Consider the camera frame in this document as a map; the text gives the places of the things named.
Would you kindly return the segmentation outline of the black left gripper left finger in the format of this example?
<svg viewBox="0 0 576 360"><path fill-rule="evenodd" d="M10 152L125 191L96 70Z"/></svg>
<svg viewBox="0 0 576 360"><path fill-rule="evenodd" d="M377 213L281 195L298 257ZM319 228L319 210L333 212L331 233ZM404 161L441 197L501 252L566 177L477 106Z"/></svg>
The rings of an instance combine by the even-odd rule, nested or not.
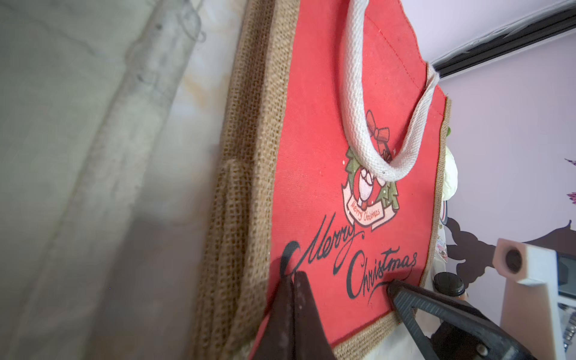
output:
<svg viewBox="0 0 576 360"><path fill-rule="evenodd" d="M285 277L277 288L268 322L252 359L282 359L294 357L294 296L293 281Z"/></svg>

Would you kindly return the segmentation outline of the canvas tote bag orange handles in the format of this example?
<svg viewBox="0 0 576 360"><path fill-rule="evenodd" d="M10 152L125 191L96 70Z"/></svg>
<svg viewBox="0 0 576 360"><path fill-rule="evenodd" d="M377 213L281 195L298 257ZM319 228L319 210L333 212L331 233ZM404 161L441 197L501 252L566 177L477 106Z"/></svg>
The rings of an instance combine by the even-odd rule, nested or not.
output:
<svg viewBox="0 0 576 360"><path fill-rule="evenodd" d="M1 357L81 359L201 21L1 3Z"/></svg>

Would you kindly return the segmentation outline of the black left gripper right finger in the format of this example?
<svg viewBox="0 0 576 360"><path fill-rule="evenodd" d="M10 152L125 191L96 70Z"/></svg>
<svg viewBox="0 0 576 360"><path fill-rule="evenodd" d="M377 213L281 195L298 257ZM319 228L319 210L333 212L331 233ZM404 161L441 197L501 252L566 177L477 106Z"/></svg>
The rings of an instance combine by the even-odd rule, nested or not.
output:
<svg viewBox="0 0 576 360"><path fill-rule="evenodd" d="M308 276L303 271L294 276L294 359L335 360Z"/></svg>

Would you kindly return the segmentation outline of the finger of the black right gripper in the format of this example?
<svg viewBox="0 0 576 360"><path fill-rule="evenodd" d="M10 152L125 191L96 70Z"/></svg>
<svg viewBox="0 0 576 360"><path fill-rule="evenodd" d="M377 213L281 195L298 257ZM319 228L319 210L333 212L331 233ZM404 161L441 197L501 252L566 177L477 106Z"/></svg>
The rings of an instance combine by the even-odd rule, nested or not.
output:
<svg viewBox="0 0 576 360"><path fill-rule="evenodd" d="M425 359L534 359L519 341L465 301L393 280L387 288L394 311ZM427 336L416 321L422 311L439 319Z"/></svg>

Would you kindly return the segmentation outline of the red Christmas jute bag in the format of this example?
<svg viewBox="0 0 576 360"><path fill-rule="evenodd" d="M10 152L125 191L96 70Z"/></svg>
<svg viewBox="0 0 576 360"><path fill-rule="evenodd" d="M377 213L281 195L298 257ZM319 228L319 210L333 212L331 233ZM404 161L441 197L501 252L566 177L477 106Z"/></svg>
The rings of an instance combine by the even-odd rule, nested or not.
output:
<svg viewBox="0 0 576 360"><path fill-rule="evenodd" d="M235 55L189 359L249 359L279 285L310 281L321 335L337 359L399 346L386 289L421 286L442 201L449 100L422 58L400 1L357 1L362 104L373 152L396 162L433 94L410 173L384 181L350 147L350 1L249 1Z"/></svg>

